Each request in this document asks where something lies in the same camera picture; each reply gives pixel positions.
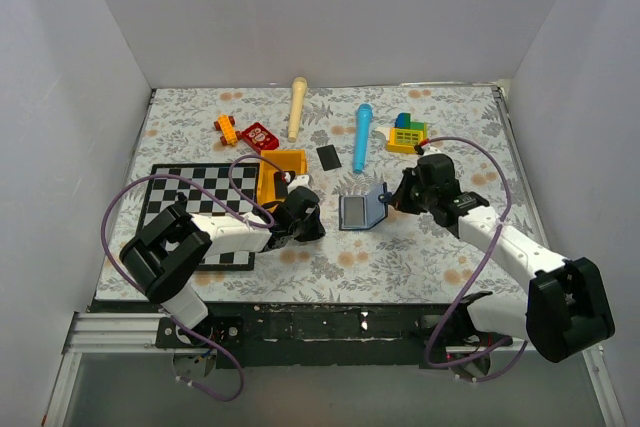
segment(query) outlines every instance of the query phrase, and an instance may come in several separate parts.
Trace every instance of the yellow plastic container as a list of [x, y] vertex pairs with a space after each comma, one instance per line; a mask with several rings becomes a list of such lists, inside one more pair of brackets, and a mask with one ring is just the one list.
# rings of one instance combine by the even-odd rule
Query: yellow plastic container
[[[307, 173], [307, 156], [304, 150], [263, 150], [260, 155], [273, 161], [284, 171], [293, 170], [296, 175]], [[260, 162], [257, 195], [260, 205], [274, 200], [283, 200], [276, 198], [276, 187], [273, 182], [275, 172], [277, 170], [271, 164], [267, 164], [265, 161]]]

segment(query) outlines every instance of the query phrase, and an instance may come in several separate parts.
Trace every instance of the patterned table surface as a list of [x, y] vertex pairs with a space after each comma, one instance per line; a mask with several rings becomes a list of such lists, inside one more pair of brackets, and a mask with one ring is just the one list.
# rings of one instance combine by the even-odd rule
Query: patterned table surface
[[[430, 136], [457, 135], [488, 149], [505, 169], [513, 191], [509, 222], [534, 237], [534, 224], [524, 186], [513, 162], [500, 111], [490, 87], [363, 87], [309, 89], [296, 143], [287, 141], [291, 90], [161, 89], [147, 115], [130, 180], [148, 175], [156, 163], [231, 162], [251, 153], [244, 143], [223, 147], [213, 122], [233, 115], [240, 130], [261, 122], [281, 141], [280, 148], [304, 149], [314, 190], [321, 199], [327, 235], [319, 242], [290, 242], [282, 250], [256, 256], [252, 272], [197, 273], [193, 286], [206, 301], [242, 302], [450, 302], [481, 255], [434, 224], [429, 215], [411, 216], [390, 209], [389, 217], [370, 231], [338, 230], [338, 195], [363, 193], [381, 181], [394, 191], [402, 169], [416, 157], [385, 150], [384, 140], [371, 135], [364, 173], [352, 173], [355, 111], [359, 104], [374, 109], [372, 132], [392, 126], [401, 112], [426, 121]], [[342, 168], [322, 170], [316, 148], [333, 144]], [[463, 189], [475, 190], [499, 211], [502, 185], [490, 163], [471, 148], [438, 145], [456, 163]], [[115, 221], [111, 249], [135, 234], [145, 192], [139, 186], [125, 196]], [[510, 296], [520, 287], [490, 263], [475, 285]], [[98, 300], [143, 300], [105, 260], [96, 291]]]

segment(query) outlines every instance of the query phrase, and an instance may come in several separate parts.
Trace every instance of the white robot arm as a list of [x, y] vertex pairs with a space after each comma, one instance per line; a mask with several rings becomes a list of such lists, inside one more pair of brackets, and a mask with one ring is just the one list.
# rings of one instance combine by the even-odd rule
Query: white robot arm
[[[161, 304], [180, 323], [193, 328], [209, 315], [188, 283], [203, 258], [227, 252], [265, 252], [283, 247], [292, 238], [307, 242], [324, 236], [319, 198], [309, 185], [308, 175], [288, 183], [288, 195], [273, 211], [275, 223], [269, 228], [253, 213], [241, 219], [189, 214], [184, 203], [176, 202], [122, 248], [120, 260], [150, 302]], [[169, 252], [167, 243], [177, 245]]]
[[[422, 155], [416, 167], [405, 169], [397, 191], [381, 200], [405, 213], [429, 212], [438, 225], [483, 252], [501, 223], [488, 201], [460, 190], [453, 161], [437, 149]], [[519, 301], [490, 292], [468, 296], [457, 308], [454, 322], [466, 325], [467, 334], [495, 332], [529, 340], [551, 362], [614, 334], [600, 272], [588, 259], [569, 260], [508, 225], [503, 226], [491, 259], [528, 298]]]

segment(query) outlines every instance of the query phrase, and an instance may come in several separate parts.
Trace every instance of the chessboard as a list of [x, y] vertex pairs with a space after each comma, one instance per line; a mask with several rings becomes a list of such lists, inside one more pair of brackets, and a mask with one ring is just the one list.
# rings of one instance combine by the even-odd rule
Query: chessboard
[[[152, 174], [173, 174], [193, 180], [209, 190], [228, 207], [240, 214], [251, 212], [252, 206], [240, 198], [229, 186], [231, 164], [154, 164]], [[233, 179], [243, 194], [255, 200], [258, 185], [259, 163], [241, 163], [233, 169]], [[225, 215], [218, 204], [199, 190], [175, 179], [155, 179], [149, 182], [142, 204], [138, 231], [151, 222], [163, 209], [178, 200], [178, 194], [187, 198], [187, 212], [212, 216]], [[245, 271], [253, 270], [255, 254], [232, 252], [205, 257], [198, 271]]]

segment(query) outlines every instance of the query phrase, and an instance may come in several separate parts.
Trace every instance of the orange toy car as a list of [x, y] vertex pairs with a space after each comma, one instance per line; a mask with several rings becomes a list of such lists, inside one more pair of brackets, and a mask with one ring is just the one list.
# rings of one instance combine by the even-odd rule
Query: orange toy car
[[236, 121], [233, 116], [221, 115], [213, 123], [213, 126], [217, 131], [222, 131], [220, 136], [220, 143], [222, 145], [236, 145], [238, 139], [241, 137], [240, 132], [233, 130], [233, 126], [236, 125]]

